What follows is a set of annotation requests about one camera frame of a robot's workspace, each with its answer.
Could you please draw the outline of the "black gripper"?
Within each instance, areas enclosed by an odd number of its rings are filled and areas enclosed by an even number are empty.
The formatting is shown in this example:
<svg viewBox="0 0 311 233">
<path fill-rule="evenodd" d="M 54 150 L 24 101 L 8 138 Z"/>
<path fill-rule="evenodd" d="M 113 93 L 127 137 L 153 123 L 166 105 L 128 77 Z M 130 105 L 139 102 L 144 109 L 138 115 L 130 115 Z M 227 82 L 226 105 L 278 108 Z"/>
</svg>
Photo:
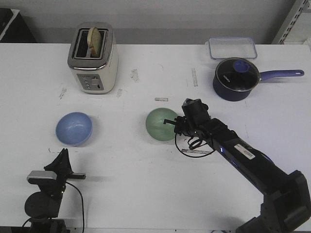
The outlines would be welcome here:
<svg viewBox="0 0 311 233">
<path fill-rule="evenodd" d="M 194 136 L 185 116 L 177 116 L 175 121 L 164 119 L 163 124 L 174 125 L 174 132 L 178 135 Z"/>
<path fill-rule="evenodd" d="M 63 157 L 65 161 L 65 174 L 56 174 L 62 168 Z M 49 196 L 63 196 L 66 189 L 66 181 L 68 179 L 84 180 L 86 178 L 85 173 L 74 173 L 70 160 L 68 149 L 63 148 L 58 156 L 48 165 L 44 166 L 43 177 L 40 179 L 38 185 L 40 191 Z"/>
</svg>

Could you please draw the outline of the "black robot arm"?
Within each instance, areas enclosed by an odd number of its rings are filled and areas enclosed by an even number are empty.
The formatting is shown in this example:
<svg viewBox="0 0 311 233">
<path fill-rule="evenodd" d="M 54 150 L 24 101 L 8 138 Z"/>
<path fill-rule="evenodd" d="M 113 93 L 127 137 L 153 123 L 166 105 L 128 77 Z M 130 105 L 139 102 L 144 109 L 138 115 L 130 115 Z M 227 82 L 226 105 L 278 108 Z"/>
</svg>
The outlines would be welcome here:
<svg viewBox="0 0 311 233">
<path fill-rule="evenodd" d="M 84 173 L 75 173 L 69 161 L 69 151 L 63 148 L 58 156 L 43 170 L 33 170 L 27 176 L 27 182 L 39 187 L 39 191 L 31 194 L 25 201 L 24 211 L 30 222 L 30 233 L 69 233 L 63 219 L 58 219 L 63 194 L 66 185 L 75 188 L 82 205 L 82 231 L 85 230 L 84 200 L 81 191 L 68 182 L 84 180 Z"/>
<path fill-rule="evenodd" d="M 286 174 L 216 118 L 197 129 L 186 117 L 166 119 L 164 123 L 173 124 L 177 134 L 207 142 L 263 194 L 260 215 L 239 226 L 237 233 L 291 233 L 311 217 L 310 193 L 301 171 Z"/>
</svg>

